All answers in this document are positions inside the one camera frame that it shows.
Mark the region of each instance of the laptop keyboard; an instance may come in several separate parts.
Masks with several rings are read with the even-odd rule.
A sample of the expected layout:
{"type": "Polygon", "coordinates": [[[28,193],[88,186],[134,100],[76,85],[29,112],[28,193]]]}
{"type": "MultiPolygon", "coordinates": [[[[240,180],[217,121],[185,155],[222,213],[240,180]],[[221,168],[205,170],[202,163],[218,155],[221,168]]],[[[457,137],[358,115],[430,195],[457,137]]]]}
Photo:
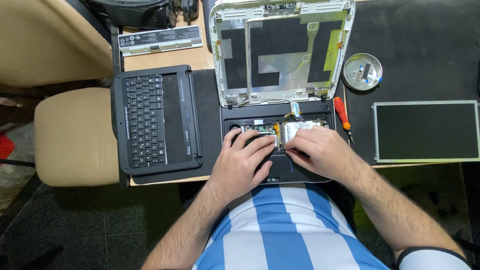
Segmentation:
{"type": "Polygon", "coordinates": [[[165,164],[162,76],[126,79],[133,167],[165,164]]]}

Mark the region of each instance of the left hand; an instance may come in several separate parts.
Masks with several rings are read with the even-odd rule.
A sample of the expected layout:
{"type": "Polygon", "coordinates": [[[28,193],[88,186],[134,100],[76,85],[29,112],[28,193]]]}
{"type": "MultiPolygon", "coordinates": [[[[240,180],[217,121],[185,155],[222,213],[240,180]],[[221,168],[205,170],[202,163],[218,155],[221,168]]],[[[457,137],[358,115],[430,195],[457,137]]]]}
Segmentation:
{"type": "Polygon", "coordinates": [[[234,129],[225,135],[222,151],[213,167],[212,175],[205,184],[214,196],[221,198],[226,205],[256,187],[268,176],[272,162],[267,161],[255,172],[262,160],[275,148],[274,136],[255,139],[245,148],[247,140],[258,136],[257,130],[248,130],[240,134],[232,145],[235,135],[241,129],[234,129]]]}

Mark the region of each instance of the person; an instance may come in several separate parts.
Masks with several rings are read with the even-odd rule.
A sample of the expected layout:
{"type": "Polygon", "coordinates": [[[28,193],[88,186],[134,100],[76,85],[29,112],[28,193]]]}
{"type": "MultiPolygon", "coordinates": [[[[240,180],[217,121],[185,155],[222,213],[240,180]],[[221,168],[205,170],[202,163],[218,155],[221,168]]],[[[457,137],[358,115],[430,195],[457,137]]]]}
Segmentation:
{"type": "MultiPolygon", "coordinates": [[[[275,139],[265,136],[245,146],[259,133],[240,133],[234,129],[225,136],[210,179],[150,253],[143,270],[388,269],[357,240],[337,205],[315,185],[257,186],[272,163],[257,166],[273,151],[275,139]]],[[[337,132],[319,126],[299,130],[285,149],[295,163],[337,181],[360,200],[400,270],[470,269],[441,226],[378,175],[337,132]]]]}

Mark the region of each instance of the chair cushion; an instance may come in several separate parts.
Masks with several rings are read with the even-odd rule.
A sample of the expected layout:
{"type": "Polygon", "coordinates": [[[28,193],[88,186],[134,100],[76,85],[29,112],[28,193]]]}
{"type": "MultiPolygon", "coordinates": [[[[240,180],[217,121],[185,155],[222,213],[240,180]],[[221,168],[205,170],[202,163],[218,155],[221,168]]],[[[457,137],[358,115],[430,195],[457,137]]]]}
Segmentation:
{"type": "Polygon", "coordinates": [[[108,88],[85,88],[42,101],[35,110],[35,163],[50,186],[119,181],[108,88]]]}

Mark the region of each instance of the blue and white striped shirt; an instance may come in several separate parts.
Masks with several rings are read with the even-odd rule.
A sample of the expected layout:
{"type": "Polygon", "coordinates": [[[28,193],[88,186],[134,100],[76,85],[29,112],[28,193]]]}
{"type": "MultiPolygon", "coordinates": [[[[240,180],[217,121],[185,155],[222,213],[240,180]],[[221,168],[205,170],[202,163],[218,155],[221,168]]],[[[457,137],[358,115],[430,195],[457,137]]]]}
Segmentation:
{"type": "MultiPolygon", "coordinates": [[[[357,240],[335,203],[315,185],[260,186],[228,209],[193,270],[388,269],[357,240]]],[[[438,253],[466,267],[454,264],[449,269],[469,269],[455,256],[438,253]]],[[[407,269],[402,268],[405,262],[411,263],[409,256],[401,270],[407,269]]]]}

